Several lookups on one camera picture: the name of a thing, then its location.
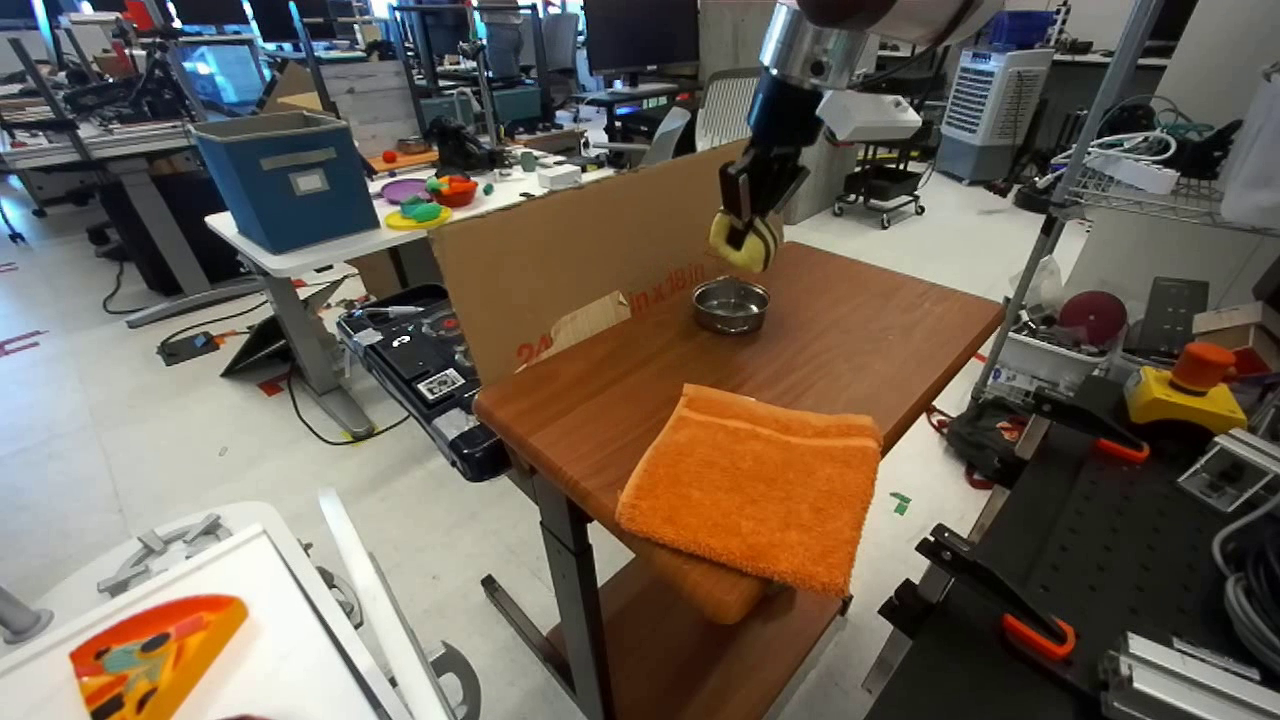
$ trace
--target blue bin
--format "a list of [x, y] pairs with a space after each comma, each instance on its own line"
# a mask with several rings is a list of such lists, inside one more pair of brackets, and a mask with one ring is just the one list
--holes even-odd
[[194, 149], [240, 234], [267, 251], [379, 230], [352, 127], [324, 116], [201, 125]]
[[1057, 11], [1001, 11], [989, 24], [989, 49], [996, 53], [1040, 49], [1050, 24], [1057, 24]]

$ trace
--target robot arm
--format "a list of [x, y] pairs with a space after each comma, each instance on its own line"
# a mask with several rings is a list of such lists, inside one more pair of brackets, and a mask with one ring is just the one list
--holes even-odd
[[800, 154], [818, 136], [818, 102], [849, 90], [870, 38], [943, 45], [972, 38], [1001, 0], [776, 0], [758, 86], [748, 114], [751, 141], [721, 167], [721, 216], [711, 243], [741, 267], [767, 267], [779, 237], [767, 223], [808, 175]]

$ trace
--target cardboard box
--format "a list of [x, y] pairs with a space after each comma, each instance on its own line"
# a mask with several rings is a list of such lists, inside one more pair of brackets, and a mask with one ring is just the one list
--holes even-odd
[[706, 250], [741, 144], [554, 192], [431, 241], [480, 384], [553, 353], [553, 327], [621, 294], [631, 316], [722, 271]]

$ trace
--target gray floor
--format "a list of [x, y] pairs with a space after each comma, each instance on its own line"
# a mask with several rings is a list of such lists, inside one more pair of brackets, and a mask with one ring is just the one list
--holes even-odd
[[[787, 237], [976, 298], [1003, 298], [1030, 250], [1035, 216], [939, 175], [922, 202], [926, 216], [902, 216], [891, 234], [861, 216], [817, 216]], [[410, 425], [361, 450], [324, 450], [294, 425], [288, 395], [218, 381], [228, 348], [165, 368], [159, 337], [251, 300], [128, 333], [122, 321], [101, 312], [116, 263], [77, 234], [94, 209], [55, 209], [35, 230], [18, 202], [4, 203], [31, 243], [0, 241], [0, 342], [45, 333], [41, 348], [0, 356], [4, 588], [41, 598], [128, 531], [232, 500], [277, 504], [304, 540], [316, 540], [319, 560], [336, 560], [316, 511], [316, 492], [336, 490], [416, 634], [464, 647], [480, 669], [483, 715], [571, 715], [568, 698], [477, 584], [494, 574], [540, 624], [554, 615], [536, 511], [513, 484], [464, 484]], [[128, 267], [116, 304], [143, 300], [153, 298]], [[972, 378], [976, 365], [939, 403], [960, 407]], [[367, 378], [352, 373], [352, 390], [379, 425], [402, 418]], [[333, 432], [307, 395], [304, 411]], [[889, 492], [911, 495], [911, 508], [896, 517]], [[914, 537], [937, 521], [966, 530], [980, 504], [983, 495], [960, 480], [939, 440], [914, 425], [881, 467], [850, 613], [813, 657], [776, 707], [779, 715], [861, 715], [868, 707], [861, 678], [889, 637], [875, 615], [881, 601], [921, 574]], [[594, 550], [603, 578], [627, 560], [600, 531]]]

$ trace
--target wooden table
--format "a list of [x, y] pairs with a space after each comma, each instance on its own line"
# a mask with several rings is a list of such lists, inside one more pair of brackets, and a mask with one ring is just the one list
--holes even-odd
[[[748, 342], [695, 327], [687, 304], [671, 300], [480, 392], [480, 419], [536, 467], [559, 627], [530, 637], [494, 581], [483, 584], [589, 715], [765, 715], [844, 609], [838, 598], [767, 593], [742, 624], [706, 624], [659, 578], [699, 560], [621, 531], [627, 472], [684, 384], [868, 411], [891, 450], [1001, 321], [989, 300], [800, 243], [772, 263], [767, 300]], [[635, 550], [603, 593], [589, 521]]]

